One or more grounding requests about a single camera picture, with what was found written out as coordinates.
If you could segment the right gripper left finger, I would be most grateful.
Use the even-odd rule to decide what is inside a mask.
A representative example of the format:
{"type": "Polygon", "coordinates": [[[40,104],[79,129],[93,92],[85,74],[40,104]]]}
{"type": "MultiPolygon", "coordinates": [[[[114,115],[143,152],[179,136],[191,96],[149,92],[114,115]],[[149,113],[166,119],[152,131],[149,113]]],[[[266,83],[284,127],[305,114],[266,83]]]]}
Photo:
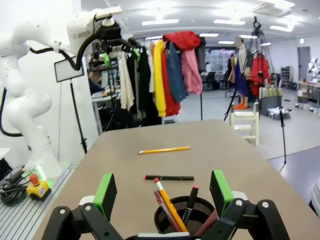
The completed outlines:
{"type": "Polygon", "coordinates": [[[110,223],[117,196],[114,174],[106,173],[93,200],[75,209],[57,206],[53,209],[42,235],[43,240],[79,240],[92,234],[96,240],[121,240],[123,237],[110,223]]]}

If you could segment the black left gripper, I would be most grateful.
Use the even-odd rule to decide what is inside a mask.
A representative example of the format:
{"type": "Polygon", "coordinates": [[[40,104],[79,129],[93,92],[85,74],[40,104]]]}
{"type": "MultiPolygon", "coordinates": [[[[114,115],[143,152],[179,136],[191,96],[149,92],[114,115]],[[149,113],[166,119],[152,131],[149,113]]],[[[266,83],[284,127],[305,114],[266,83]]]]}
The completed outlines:
{"type": "MultiPolygon", "coordinates": [[[[101,25],[99,28],[99,40],[101,40],[99,59],[103,61],[106,68],[110,66],[110,41],[121,38],[121,28],[116,21],[111,26],[101,25]]],[[[141,57],[140,50],[141,45],[134,37],[128,38],[122,45],[122,51],[128,53],[130,57],[133,56],[137,61],[139,61],[141,57]]]]}

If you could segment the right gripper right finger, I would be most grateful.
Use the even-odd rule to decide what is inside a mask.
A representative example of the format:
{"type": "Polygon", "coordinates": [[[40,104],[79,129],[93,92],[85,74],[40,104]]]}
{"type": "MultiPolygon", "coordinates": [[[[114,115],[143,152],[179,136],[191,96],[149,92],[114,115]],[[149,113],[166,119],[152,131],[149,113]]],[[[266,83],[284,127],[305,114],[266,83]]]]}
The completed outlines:
{"type": "Polygon", "coordinates": [[[231,240],[237,230],[247,230],[253,240],[289,240],[289,234],[276,204],[263,199],[253,204],[235,197],[221,170],[213,170],[209,190],[217,217],[208,223],[200,240],[231,240]]]}

